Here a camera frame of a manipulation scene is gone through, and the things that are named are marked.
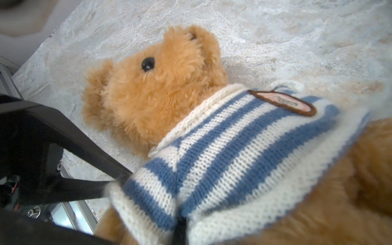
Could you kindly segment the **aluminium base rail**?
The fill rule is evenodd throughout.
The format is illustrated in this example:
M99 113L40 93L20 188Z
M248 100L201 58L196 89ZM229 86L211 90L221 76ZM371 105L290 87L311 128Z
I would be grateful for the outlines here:
M14 70L5 64L1 64L1 93L23 99L19 90L12 80ZM86 201L71 201L58 203L48 208L50 212L47 219L51 219L56 225L78 230L92 235L97 219Z

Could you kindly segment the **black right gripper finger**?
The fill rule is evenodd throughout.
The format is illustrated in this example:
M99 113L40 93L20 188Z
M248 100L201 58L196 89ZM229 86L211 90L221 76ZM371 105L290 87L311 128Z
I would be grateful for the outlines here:
M187 220L185 218L179 219L174 230L171 245L187 245L186 230Z

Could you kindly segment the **blue white striped sweater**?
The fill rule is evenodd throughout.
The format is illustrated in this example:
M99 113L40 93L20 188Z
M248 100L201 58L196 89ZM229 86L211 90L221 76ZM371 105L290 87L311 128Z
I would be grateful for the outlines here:
M342 112L286 86L229 85L153 148L151 160L107 192L141 245L168 245L185 219L190 245L263 230L288 214L359 136L365 108Z

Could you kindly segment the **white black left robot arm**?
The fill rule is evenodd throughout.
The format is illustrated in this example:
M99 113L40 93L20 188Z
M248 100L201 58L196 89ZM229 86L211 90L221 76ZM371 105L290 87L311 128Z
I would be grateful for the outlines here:
M105 181L61 176L58 164L67 150L113 179L131 172L98 147L59 110L1 95L1 177L19 178L21 206L98 199ZM107 240L1 210L3 245L106 245Z

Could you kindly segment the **brown teddy bear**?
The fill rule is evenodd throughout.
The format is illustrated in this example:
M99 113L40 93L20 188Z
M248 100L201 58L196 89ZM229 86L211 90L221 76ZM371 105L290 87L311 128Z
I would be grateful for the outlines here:
M211 32L198 26L171 27L162 42L123 61L106 60L89 74L84 118L97 129L109 130L149 162L150 151L178 123L231 85L220 54ZM124 185L129 178L112 184ZM120 245L141 245L111 200L95 236ZM392 120L386 118L368 120L354 143L288 214L261 231L215 245L391 242Z

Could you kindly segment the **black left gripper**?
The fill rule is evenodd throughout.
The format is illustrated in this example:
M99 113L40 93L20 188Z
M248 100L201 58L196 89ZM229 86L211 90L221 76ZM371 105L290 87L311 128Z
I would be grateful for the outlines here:
M109 181L64 179L63 148L115 180L132 172L55 108L1 95L1 208L99 199Z

